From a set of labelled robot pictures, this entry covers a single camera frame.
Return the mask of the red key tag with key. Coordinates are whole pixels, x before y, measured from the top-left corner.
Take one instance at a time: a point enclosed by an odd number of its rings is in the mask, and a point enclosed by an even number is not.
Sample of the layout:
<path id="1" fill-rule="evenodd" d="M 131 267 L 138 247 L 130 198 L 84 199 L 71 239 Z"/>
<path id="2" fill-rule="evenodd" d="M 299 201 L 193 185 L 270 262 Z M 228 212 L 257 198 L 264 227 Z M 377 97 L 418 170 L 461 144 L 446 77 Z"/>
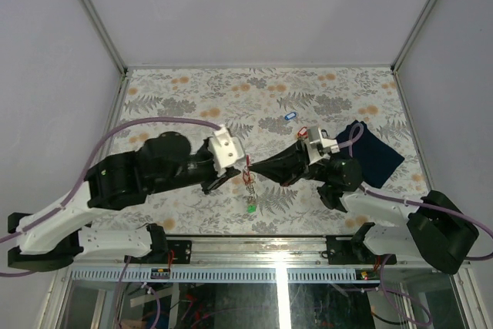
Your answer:
<path id="1" fill-rule="evenodd" d="M 243 182 L 246 186 L 250 185 L 251 183 L 254 182 L 254 175 L 250 172 L 250 156 L 249 155 L 246 155 L 246 164 L 243 168 L 242 178 L 243 178 Z"/>

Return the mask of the metal key holder red handle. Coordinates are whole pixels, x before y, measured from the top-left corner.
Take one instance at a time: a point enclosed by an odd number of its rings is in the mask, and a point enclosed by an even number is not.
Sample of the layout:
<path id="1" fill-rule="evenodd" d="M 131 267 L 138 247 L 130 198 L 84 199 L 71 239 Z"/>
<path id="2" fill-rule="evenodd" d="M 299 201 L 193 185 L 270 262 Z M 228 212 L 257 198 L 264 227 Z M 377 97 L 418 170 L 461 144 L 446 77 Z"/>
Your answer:
<path id="1" fill-rule="evenodd" d="M 249 181 L 246 183 L 246 190 L 247 190 L 247 204 L 248 205 L 254 205 L 257 203 L 257 194 L 256 194 L 256 191 L 255 191 L 255 187 L 254 187 L 254 182 L 253 181 Z"/>

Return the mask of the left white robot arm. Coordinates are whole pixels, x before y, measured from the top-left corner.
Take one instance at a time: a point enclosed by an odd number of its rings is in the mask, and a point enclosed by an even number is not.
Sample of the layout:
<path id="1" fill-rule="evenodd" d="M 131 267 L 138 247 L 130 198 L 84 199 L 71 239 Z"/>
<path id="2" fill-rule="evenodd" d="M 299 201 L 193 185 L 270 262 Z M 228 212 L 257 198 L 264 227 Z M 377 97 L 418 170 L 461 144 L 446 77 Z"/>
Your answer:
<path id="1" fill-rule="evenodd" d="M 171 259 L 164 229 L 145 223 L 134 230 L 97 230 L 95 219 L 142 205 L 157 193 L 200 186 L 208 194 L 240 174 L 240 140 L 227 129 L 216 131 L 192 151 L 177 132 L 148 139 L 137 151 L 107 156 L 90 168 L 75 193 L 68 193 L 35 214 L 12 213 L 10 233 L 18 233 L 8 251 L 8 267 L 49 272 L 78 260 L 130 260 L 167 264 Z"/>

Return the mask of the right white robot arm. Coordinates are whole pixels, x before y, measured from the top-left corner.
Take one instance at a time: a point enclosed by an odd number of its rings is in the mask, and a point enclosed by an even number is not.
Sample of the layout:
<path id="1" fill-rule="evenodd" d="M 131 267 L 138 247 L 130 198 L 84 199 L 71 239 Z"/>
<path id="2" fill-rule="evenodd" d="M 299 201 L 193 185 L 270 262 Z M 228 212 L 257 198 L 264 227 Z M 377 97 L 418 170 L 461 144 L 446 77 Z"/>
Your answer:
<path id="1" fill-rule="evenodd" d="M 444 274 L 456 274 L 478 239 L 478 229 L 443 193 L 432 190 L 419 201 L 377 193 L 364 185 L 359 162 L 334 139 L 302 139 L 275 156 L 248 166 L 281 186 L 298 180 L 319 181 L 324 206 L 368 215 L 351 239 L 360 263 L 376 256 L 421 259 Z"/>

